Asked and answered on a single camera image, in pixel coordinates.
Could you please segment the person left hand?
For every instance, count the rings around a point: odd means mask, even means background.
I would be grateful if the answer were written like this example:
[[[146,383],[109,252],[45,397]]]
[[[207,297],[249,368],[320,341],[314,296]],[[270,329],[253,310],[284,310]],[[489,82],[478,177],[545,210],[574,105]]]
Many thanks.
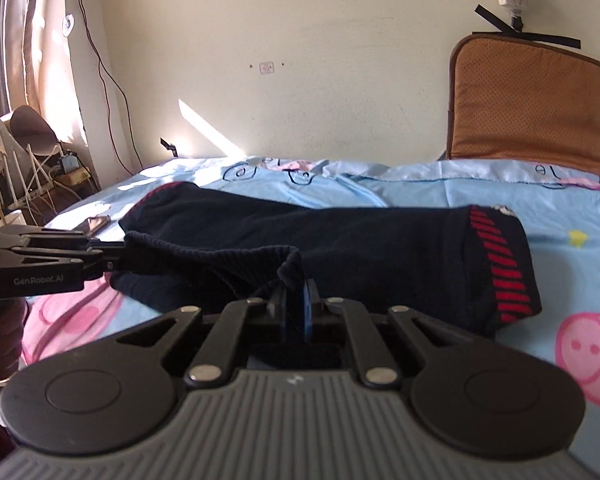
[[[23,298],[0,300],[0,382],[18,370],[27,312]]]

